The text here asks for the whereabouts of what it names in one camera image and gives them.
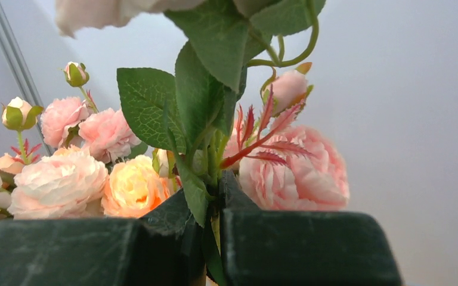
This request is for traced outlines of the pink white peony stem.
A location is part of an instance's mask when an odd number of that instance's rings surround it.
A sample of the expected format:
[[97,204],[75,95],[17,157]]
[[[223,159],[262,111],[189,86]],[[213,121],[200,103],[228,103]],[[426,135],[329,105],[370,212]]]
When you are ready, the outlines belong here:
[[174,74],[119,68],[124,116],[139,139],[166,151],[190,215],[187,265],[175,285],[219,283],[222,178],[239,165],[242,189],[268,210],[334,211],[349,200],[343,158],[317,131],[294,128],[324,1],[57,1],[63,36],[163,14],[187,42]]

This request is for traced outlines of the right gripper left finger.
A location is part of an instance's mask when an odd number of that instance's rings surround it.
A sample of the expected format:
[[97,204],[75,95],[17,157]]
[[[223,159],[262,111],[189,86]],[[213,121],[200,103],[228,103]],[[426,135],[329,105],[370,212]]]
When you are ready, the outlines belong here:
[[139,219],[0,221],[0,285],[204,285],[182,191]]

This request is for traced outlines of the orange flowers in vase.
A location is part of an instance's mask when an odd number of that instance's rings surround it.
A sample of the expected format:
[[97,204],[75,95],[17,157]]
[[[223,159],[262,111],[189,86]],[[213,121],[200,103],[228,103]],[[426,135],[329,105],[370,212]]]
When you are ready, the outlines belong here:
[[139,218],[151,212],[178,190],[176,179],[161,178],[149,156],[139,155],[114,165],[101,199],[108,217]]

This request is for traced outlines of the pale pink rose stem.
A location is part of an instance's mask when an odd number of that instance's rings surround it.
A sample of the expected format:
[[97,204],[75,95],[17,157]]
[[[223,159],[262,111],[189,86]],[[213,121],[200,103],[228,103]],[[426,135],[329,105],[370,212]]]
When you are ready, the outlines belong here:
[[43,157],[16,175],[0,170],[0,220],[102,217],[108,177],[103,162],[76,148]]

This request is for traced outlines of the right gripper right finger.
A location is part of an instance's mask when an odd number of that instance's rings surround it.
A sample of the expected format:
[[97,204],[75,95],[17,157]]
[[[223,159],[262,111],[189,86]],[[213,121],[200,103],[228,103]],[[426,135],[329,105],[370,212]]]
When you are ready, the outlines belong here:
[[377,220],[357,212],[260,209],[223,173],[221,256],[229,285],[402,285]]

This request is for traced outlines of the pink rose flower stem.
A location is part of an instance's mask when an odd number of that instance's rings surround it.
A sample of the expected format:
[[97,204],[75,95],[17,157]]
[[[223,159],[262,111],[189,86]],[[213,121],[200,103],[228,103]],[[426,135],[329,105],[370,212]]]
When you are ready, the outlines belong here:
[[67,84],[83,97],[55,99],[41,114],[44,142],[59,151],[88,150],[105,164],[143,155],[148,146],[133,133],[122,110],[100,111],[85,85],[89,73],[82,63],[69,62],[63,70]]

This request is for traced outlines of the peach rose flower stem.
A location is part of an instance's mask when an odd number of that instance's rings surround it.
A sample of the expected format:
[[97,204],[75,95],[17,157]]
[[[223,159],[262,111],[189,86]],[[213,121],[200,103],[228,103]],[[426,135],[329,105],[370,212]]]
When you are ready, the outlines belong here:
[[30,142],[26,135],[37,126],[44,108],[15,97],[2,106],[0,127],[0,170],[12,174],[37,162],[42,144]]

